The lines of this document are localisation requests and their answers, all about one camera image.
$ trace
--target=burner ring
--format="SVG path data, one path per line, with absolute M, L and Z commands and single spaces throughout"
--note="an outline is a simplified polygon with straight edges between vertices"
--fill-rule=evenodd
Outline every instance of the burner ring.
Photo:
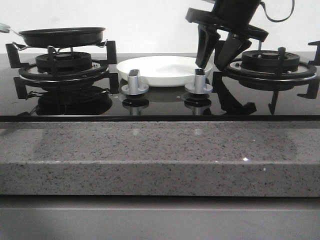
M 244 81 L 256 81 L 256 82 L 271 82 L 278 84 L 288 83 L 305 83 L 317 76 L 317 68 L 311 64 L 305 62 L 299 62 L 298 69 L 295 72 L 285 72 L 280 76 L 276 76 L 275 73 L 261 72 L 255 70 L 249 70 L 242 67 L 242 61 L 240 58 L 233 60 L 225 68 L 225 73 L 233 78 L 241 79 Z
M 64 82 L 77 82 L 94 79 L 108 72 L 107 65 L 100 65 L 99 60 L 92 60 L 93 63 L 99 66 L 93 66 L 89 70 L 80 71 L 76 73 L 60 74 L 58 77 L 53 77 L 51 74 L 39 73 L 35 71 L 36 64 L 31 64 L 29 67 L 22 67 L 19 69 L 19 75 L 22 79 L 33 83 L 64 83 Z

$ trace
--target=frying pan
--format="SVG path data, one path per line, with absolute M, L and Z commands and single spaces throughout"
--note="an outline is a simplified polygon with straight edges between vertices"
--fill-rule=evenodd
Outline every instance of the frying pan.
M 0 23 L 0 32 L 8 33 L 9 30 L 12 30 L 10 26 Z M 49 28 L 20 31 L 18 35 L 33 48 L 71 48 L 99 44 L 104 30 L 104 27 Z

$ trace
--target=granite countertop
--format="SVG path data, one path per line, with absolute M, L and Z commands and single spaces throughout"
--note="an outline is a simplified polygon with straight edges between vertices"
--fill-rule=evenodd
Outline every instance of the granite countertop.
M 0 122 L 0 194 L 320 197 L 319 140 L 318 121 Z

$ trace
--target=silver knob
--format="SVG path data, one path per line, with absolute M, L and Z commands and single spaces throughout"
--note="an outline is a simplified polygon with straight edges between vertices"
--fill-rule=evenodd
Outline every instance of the silver knob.
M 201 68 L 194 70 L 194 82 L 187 83 L 184 85 L 184 89 L 192 94 L 208 94 L 212 92 L 212 86 L 206 84 L 206 74 L 205 71 Z
M 126 95 L 140 95 L 149 90 L 149 86 L 141 82 L 140 71 L 133 69 L 128 75 L 128 84 L 121 88 L 122 92 Z

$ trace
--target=white plate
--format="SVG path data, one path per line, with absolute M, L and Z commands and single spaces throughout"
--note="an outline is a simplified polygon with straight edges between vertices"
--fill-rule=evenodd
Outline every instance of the white plate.
M 116 68 L 124 80 L 130 70 L 139 69 L 142 83 L 151 87 L 178 87 L 192 83 L 195 79 L 196 59 L 186 56 L 145 56 L 120 62 Z M 213 65 L 208 63 L 205 75 Z

